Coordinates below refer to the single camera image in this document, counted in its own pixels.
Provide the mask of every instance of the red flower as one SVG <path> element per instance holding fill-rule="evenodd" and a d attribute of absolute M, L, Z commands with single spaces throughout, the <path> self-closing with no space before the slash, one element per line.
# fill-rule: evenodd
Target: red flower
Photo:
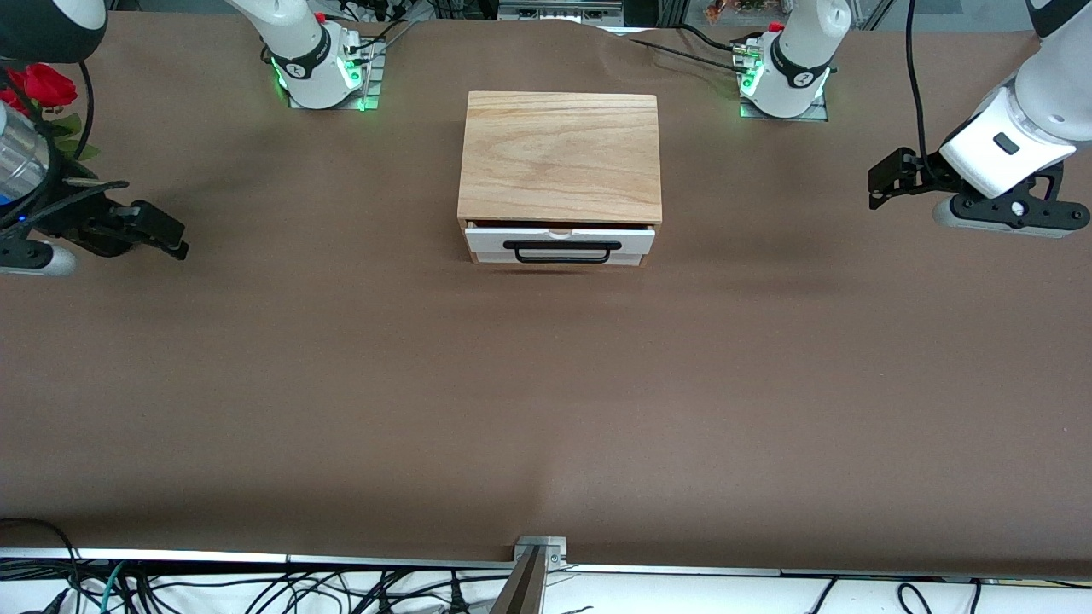
<path fill-rule="evenodd" d="M 11 79 L 12 82 L 15 83 L 16 87 L 22 88 L 26 83 L 26 75 L 23 74 L 22 72 L 15 72 L 10 68 L 7 70 L 8 70 L 8 79 Z M 13 92 L 11 87 L 4 87 L 3 90 L 0 90 L 0 101 L 8 103 L 8 106 L 10 106 L 11 108 L 17 110 L 23 115 L 26 116 L 31 115 L 31 111 L 28 111 L 26 107 L 23 106 L 23 102 L 19 99 L 19 96 L 15 95 L 15 92 Z"/>
<path fill-rule="evenodd" d="M 44 107 L 60 107 L 75 99 L 75 84 L 47 64 L 26 67 L 23 92 Z"/>

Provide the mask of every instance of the white drawer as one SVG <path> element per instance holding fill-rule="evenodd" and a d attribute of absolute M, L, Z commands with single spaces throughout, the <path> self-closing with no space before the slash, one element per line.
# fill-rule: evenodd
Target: white drawer
<path fill-rule="evenodd" d="M 652 228 L 475 227 L 465 229 L 466 244 L 478 262 L 513 264 L 637 265 L 652 248 Z"/>

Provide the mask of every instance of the brown table surface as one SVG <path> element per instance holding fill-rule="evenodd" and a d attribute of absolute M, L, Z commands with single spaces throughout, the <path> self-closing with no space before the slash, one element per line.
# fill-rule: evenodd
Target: brown table surface
<path fill-rule="evenodd" d="M 741 120 L 717 69 L 563 22 L 419 25 L 368 114 L 283 108 L 259 47 L 111 14 L 91 166 L 193 248 L 0 278 L 4 515 L 84 546 L 1092 569 L 1092 232 L 868 211 L 914 143 L 901 35 L 846 38 L 820 125 Z M 917 47 L 935 147 L 1035 40 Z M 658 95 L 649 267 L 471 264 L 470 90 Z M 1092 200 L 1092 156 L 1067 165 Z"/>

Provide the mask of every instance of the wires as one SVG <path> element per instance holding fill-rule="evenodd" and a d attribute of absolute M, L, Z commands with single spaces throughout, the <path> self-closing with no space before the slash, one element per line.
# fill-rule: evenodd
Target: wires
<path fill-rule="evenodd" d="M 87 72 L 87 64 L 80 62 L 80 74 L 83 75 L 83 87 L 87 91 L 87 117 L 83 120 L 83 133 L 80 134 L 80 142 L 72 152 L 72 160 L 79 162 L 83 149 L 87 146 L 87 138 L 91 137 L 91 125 L 95 121 L 95 91 L 91 86 L 91 73 Z"/>
<path fill-rule="evenodd" d="M 348 48 L 348 52 L 349 54 L 355 54 L 355 52 L 359 51 L 360 49 L 367 49 L 368 47 L 371 47 L 378 40 L 380 40 L 384 36 L 387 36 L 387 33 L 390 32 L 394 26 L 396 26 L 400 23 L 403 23 L 404 21 L 405 20 L 394 20 L 394 21 L 392 21 L 387 27 L 383 28 L 382 32 L 380 32 L 378 35 L 371 37 L 371 39 L 368 40 L 367 43 L 361 43 L 360 45 L 357 45 L 356 47 L 349 47 Z"/>
<path fill-rule="evenodd" d="M 1057 585 L 1059 587 L 1066 587 L 1067 589 L 1092 589 L 1088 585 L 1075 585 L 1073 582 L 1063 582 L 1061 580 L 1046 580 L 1049 585 Z"/>
<path fill-rule="evenodd" d="M 87 189 L 84 189 L 84 190 L 80 190 L 79 192 L 76 192 L 74 194 L 71 194 L 71 196 L 69 196 L 67 198 L 62 198 L 61 200 L 59 200 L 59 201 L 50 204 L 49 206 L 46 206 L 45 209 L 36 211 L 32 215 L 28 215 L 22 222 L 19 222 L 17 224 L 13 224 L 12 226 L 5 228 L 4 231 L 0 231 L 0 237 L 10 238 L 10 237 L 16 236 L 19 234 L 19 232 L 23 231 L 24 228 L 29 228 L 29 227 L 34 226 L 39 221 L 41 221 L 44 217 L 52 215 L 54 213 L 57 213 L 58 211 L 60 211 L 60 210 L 62 210 L 62 209 L 64 209 L 67 206 L 75 204 L 75 203 L 78 203 L 78 202 L 80 202 L 82 200 L 88 199 L 88 198 L 91 198 L 93 196 L 100 194 L 100 193 L 105 192 L 106 190 L 114 190 L 114 189 L 118 189 L 118 188 L 128 188 L 128 187 L 129 187 L 129 181 L 107 181 L 105 184 L 99 184 L 97 186 L 93 186 L 91 188 L 87 188 Z"/>
<path fill-rule="evenodd" d="M 697 27 L 695 27 L 695 26 L 692 26 L 690 24 L 680 23 L 680 24 L 676 25 L 675 27 L 677 29 L 685 29 L 685 31 L 693 34 L 698 38 L 701 38 L 702 43 L 704 43 L 705 45 L 709 45 L 710 47 L 712 47 L 714 49 L 721 49 L 722 51 L 731 51 L 732 50 L 732 46 L 731 45 L 724 45 L 723 43 L 717 43 L 716 40 L 713 40 L 712 38 L 705 36 L 704 32 L 698 29 Z"/>
<path fill-rule="evenodd" d="M 703 64 L 715 66 L 716 68 L 723 68 L 724 70 L 728 70 L 728 71 L 732 71 L 732 72 L 738 72 L 738 73 L 747 72 L 746 69 L 744 69 L 741 67 L 735 67 L 735 66 L 731 66 L 731 64 L 721 63 L 721 62 L 717 62 L 717 61 L 714 61 L 714 60 L 702 58 L 700 56 L 695 56 L 692 54 L 687 54 L 686 51 L 679 51 L 678 49 L 672 49 L 670 47 L 664 47 L 662 45 L 656 45 L 655 43 L 649 43 L 648 40 L 638 40 L 636 38 L 630 38 L 630 40 L 632 40 L 633 43 L 637 43 L 638 45 L 644 45 L 645 47 L 652 47 L 653 49 L 660 49 L 661 51 L 665 51 L 667 54 L 674 54 L 676 56 L 681 56 L 684 58 L 693 60 L 696 62 L 701 62 Z"/>
<path fill-rule="evenodd" d="M 103 589 L 103 601 L 98 604 L 98 614 L 106 614 L 107 604 L 110 602 L 110 591 L 114 590 L 114 585 L 118 581 L 118 574 L 121 572 L 121 567 L 126 564 L 124 560 L 118 563 L 114 566 L 114 571 L 110 571 L 110 577 L 106 579 L 106 588 Z"/>
<path fill-rule="evenodd" d="M 391 39 L 387 42 L 387 47 L 390 48 L 391 45 L 394 45 L 395 40 L 397 40 L 399 38 L 402 38 L 402 36 L 405 33 L 410 32 L 411 27 L 417 25 L 418 23 L 420 23 L 420 22 L 410 22 L 408 24 L 406 24 L 405 27 L 403 27 L 402 29 L 400 29 L 397 34 L 395 34 L 394 36 L 392 36 Z"/>
<path fill-rule="evenodd" d="M 69 578 L 69 583 L 74 583 L 76 587 L 75 612 L 82 612 L 81 610 L 82 604 L 80 603 L 80 598 L 82 597 L 80 591 L 80 565 L 76 563 L 76 550 L 75 546 L 72 545 L 72 540 L 69 540 L 68 535 L 64 534 L 64 531 L 61 531 L 52 522 L 39 520 L 37 518 L 22 518 L 22 517 L 0 518 L 0 526 L 3 524 L 31 524 L 33 527 L 44 527 L 46 529 L 49 529 L 50 531 L 54 532 L 55 535 L 60 538 L 61 542 L 64 543 L 64 550 L 67 550 L 69 553 L 69 563 L 72 565 L 72 577 Z"/>
<path fill-rule="evenodd" d="M 933 614 L 933 610 L 929 609 L 929 602 L 925 601 L 925 597 L 922 595 L 922 591 L 917 590 L 917 587 L 915 587 L 914 585 L 912 585 L 910 582 L 903 582 L 903 583 L 899 585 L 898 589 L 895 589 L 895 591 L 897 591 L 895 594 L 899 595 L 899 605 L 902 606 L 902 611 L 903 612 L 905 612 L 906 614 L 915 614 L 914 611 L 911 610 L 909 605 L 906 605 L 906 599 L 902 594 L 903 591 L 905 591 L 906 589 L 910 589 L 911 592 L 913 592 L 915 595 L 917 595 L 917 601 L 919 601 L 922 603 L 922 607 L 925 607 L 925 614 Z"/>
<path fill-rule="evenodd" d="M 975 612 L 977 612 L 978 598 L 982 597 L 982 582 L 980 582 L 978 580 L 973 580 L 973 582 L 974 582 L 974 597 L 971 598 L 971 609 L 969 610 L 970 614 L 975 614 Z M 917 597 L 917 601 L 921 602 L 922 607 L 925 609 L 925 614 L 933 614 L 933 610 L 929 609 L 929 602 L 925 601 L 925 595 L 922 594 L 922 591 L 917 590 L 917 587 L 915 587 L 910 582 L 903 582 L 899 585 L 899 588 L 897 589 L 898 592 L 895 593 L 899 597 L 899 605 L 902 606 L 903 612 L 905 612 L 906 614 L 915 614 L 915 612 L 911 610 L 909 605 L 906 605 L 906 599 L 903 595 L 903 591 L 905 591 L 906 589 L 910 589 L 910 591 L 913 592 L 915 597 Z"/>
<path fill-rule="evenodd" d="M 917 71 L 914 70 L 914 9 L 917 0 L 910 0 L 906 8 L 906 74 L 910 78 L 910 93 L 914 96 L 914 114 L 917 118 L 917 149 L 921 152 L 925 174 L 934 181 L 937 176 L 929 167 L 929 151 L 925 146 L 925 109 L 922 105 L 922 92 L 917 86 Z"/>
<path fill-rule="evenodd" d="M 477 577 L 474 577 L 474 578 L 463 578 L 463 579 L 459 580 L 459 582 L 461 582 L 463 585 L 468 585 L 471 582 L 487 582 L 487 581 L 492 581 L 492 580 L 507 580 L 507 579 L 508 579 L 508 576 L 477 576 Z M 424 587 L 424 588 L 417 589 L 415 591 L 412 591 L 412 592 L 408 592 L 408 593 L 405 593 L 405 594 L 402 594 L 402 595 L 397 595 L 397 597 L 391 595 L 392 597 L 391 603 L 389 605 L 387 605 L 387 606 L 383 606 L 383 607 L 380 607 L 379 610 L 377 610 L 376 614 L 390 614 L 391 610 L 393 610 L 395 605 L 397 605 L 399 603 L 401 603 L 401 602 L 403 602 L 403 601 L 405 601 L 407 599 L 415 599 L 415 598 L 418 598 L 418 597 L 437 597 L 437 595 L 434 595 L 434 594 L 430 594 L 430 593 L 432 591 L 437 590 L 437 589 L 442 589 L 442 588 L 450 587 L 451 585 L 452 585 L 451 581 L 439 582 L 439 583 L 436 583 L 436 585 L 431 585 L 431 586 L 428 586 L 428 587 Z"/>
<path fill-rule="evenodd" d="M 838 581 L 838 576 L 834 576 L 833 578 L 830 579 L 829 582 L 827 582 L 827 586 L 823 587 L 822 592 L 819 593 L 819 599 L 816 600 L 815 606 L 811 607 L 811 612 L 809 612 L 808 614 L 819 614 L 819 610 L 822 607 L 822 602 L 827 601 L 827 595 L 830 594 L 830 589 L 834 588 L 834 582 L 836 581 Z"/>

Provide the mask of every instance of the wooden drawer box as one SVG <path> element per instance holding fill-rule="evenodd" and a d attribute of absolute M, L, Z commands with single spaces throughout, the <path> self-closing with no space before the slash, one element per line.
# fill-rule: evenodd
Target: wooden drawer box
<path fill-rule="evenodd" d="M 644 264 L 663 220 L 656 97 L 471 92 L 458 215 L 475 262 Z"/>

